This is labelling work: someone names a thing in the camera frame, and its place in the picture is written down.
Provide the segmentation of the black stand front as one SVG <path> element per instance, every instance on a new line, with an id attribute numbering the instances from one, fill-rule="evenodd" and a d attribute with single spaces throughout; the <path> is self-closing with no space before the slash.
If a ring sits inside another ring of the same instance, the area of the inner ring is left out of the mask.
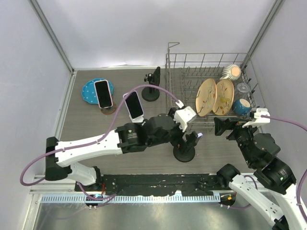
<path id="1" fill-rule="evenodd" d="M 186 153 L 173 153 L 173 155 L 180 162 L 189 162 L 195 157 L 195 148 L 191 148 Z"/>

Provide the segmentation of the black stand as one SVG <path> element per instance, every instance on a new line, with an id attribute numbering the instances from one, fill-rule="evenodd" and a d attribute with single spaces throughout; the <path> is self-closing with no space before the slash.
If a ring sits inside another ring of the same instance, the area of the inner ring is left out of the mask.
<path id="1" fill-rule="evenodd" d="M 191 148 L 186 153 L 173 153 L 173 155 L 180 162 L 189 162 L 195 157 L 195 148 Z"/>
<path id="2" fill-rule="evenodd" d="M 144 81 L 148 82 L 148 86 L 142 89 L 142 98 L 148 102 L 156 101 L 160 96 L 160 91 L 156 88 L 152 88 L 152 74 L 149 73 L 144 78 Z"/>

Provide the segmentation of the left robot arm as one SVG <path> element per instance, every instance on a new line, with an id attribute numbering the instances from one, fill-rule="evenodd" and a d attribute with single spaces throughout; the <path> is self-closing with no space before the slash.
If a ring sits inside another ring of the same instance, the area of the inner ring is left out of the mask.
<path id="1" fill-rule="evenodd" d="M 195 146 L 202 133 L 185 134 L 181 123 L 167 114 L 159 114 L 142 123 L 127 123 L 109 132 L 103 139 L 98 137 L 72 142 L 47 139 L 47 150 L 55 150 L 46 157 L 47 181 L 75 180 L 91 191 L 101 188 L 102 179 L 98 167 L 87 167 L 80 161 L 106 155 L 142 152 L 148 147 L 171 143 L 173 154 L 180 162 L 189 162 L 195 157 Z"/>

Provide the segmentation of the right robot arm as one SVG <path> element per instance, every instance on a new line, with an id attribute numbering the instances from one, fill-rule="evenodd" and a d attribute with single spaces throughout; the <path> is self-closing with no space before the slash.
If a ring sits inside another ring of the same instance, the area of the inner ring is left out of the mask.
<path id="1" fill-rule="evenodd" d="M 307 228 L 307 207 L 301 200 L 301 190 L 307 175 L 296 180 L 290 166 L 277 157 L 281 150 L 269 133 L 258 133 L 257 128 L 270 123 L 273 116 L 260 115 L 246 120 L 214 118 L 215 135 L 220 136 L 230 130 L 227 140 L 237 142 L 239 149 L 254 176 L 264 186 L 277 203 L 265 197 L 257 188 L 250 187 L 239 170 L 226 164 L 217 173 L 217 185 L 222 189 L 232 189 L 253 206 L 274 230 L 305 230 Z"/>

